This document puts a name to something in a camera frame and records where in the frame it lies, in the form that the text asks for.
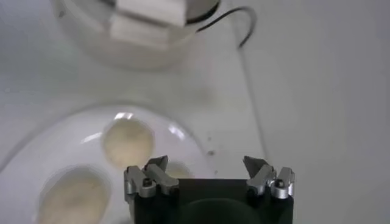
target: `white wall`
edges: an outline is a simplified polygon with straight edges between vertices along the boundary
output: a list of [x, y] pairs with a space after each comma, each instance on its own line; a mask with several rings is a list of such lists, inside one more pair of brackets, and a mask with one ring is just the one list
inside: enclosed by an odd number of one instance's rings
[[258, 13], [243, 57], [295, 223], [390, 223], [390, 1], [233, 1]]

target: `beige dough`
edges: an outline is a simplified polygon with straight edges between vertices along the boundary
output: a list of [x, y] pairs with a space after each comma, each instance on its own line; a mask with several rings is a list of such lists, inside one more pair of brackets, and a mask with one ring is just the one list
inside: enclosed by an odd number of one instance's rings
[[144, 166], [152, 155], [153, 146], [151, 131], [134, 119], [120, 119], [103, 140], [108, 160], [121, 170]]
[[98, 224], [108, 203], [108, 193], [98, 177], [67, 178], [44, 196], [39, 224]]

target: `black cable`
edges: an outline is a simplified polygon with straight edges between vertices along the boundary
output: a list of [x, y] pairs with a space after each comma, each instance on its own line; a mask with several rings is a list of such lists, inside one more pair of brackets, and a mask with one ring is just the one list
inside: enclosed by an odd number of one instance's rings
[[211, 23], [207, 24], [206, 26], [203, 26], [203, 27], [199, 28], [196, 32], [203, 31], [203, 30], [211, 27], [212, 25], [218, 23], [221, 19], [225, 18], [226, 16], [229, 16], [230, 14], [232, 14], [234, 12], [238, 12], [238, 11], [246, 12], [249, 15], [249, 18], [250, 18], [250, 26], [249, 26], [248, 34], [244, 37], [244, 39], [238, 45], [238, 47], [241, 48], [241, 47], [244, 46], [244, 44], [249, 40], [249, 38], [254, 33], [255, 27], [256, 27], [256, 23], [257, 23], [256, 12], [251, 7], [242, 6], [242, 7], [237, 7], [237, 8], [231, 9], [231, 10], [225, 12], [224, 14], [222, 14], [220, 17], [214, 19]]
[[[101, 0], [104, 4], [111, 8], [116, 7], [116, 1], [117, 0]], [[217, 11], [219, 7], [220, 1], [218, 1], [209, 11], [205, 12], [204, 14], [199, 15], [198, 17], [195, 18], [187, 18], [186, 20], [186, 25], [191, 25], [195, 23], [200, 23], [202, 21], [205, 21], [206, 19], [209, 19], [214, 15], [214, 13]]]

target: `black screw head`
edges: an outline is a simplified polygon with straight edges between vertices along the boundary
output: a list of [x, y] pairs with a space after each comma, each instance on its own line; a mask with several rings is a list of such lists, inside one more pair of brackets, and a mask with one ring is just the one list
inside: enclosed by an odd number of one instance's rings
[[283, 187], [285, 187], [285, 183], [283, 182], [283, 180], [277, 179], [277, 180], [275, 180], [275, 187], [283, 188]]
[[145, 179], [143, 180], [143, 182], [142, 182], [142, 186], [144, 186], [144, 187], [150, 187], [150, 186], [152, 186], [152, 183], [153, 183], [152, 179], [150, 179], [150, 178], [145, 178]]

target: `white table surface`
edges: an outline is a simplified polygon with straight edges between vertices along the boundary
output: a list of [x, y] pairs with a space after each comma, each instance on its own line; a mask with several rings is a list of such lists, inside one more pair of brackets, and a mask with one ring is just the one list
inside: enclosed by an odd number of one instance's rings
[[0, 161], [59, 117], [117, 101], [176, 119], [214, 150], [218, 177], [246, 178], [242, 157], [264, 156], [229, 19], [196, 35], [173, 68], [136, 72], [106, 66], [79, 49], [49, 0], [2, 0], [0, 6]]
[[390, 1], [233, 2], [258, 14], [243, 57], [295, 223], [390, 223]]

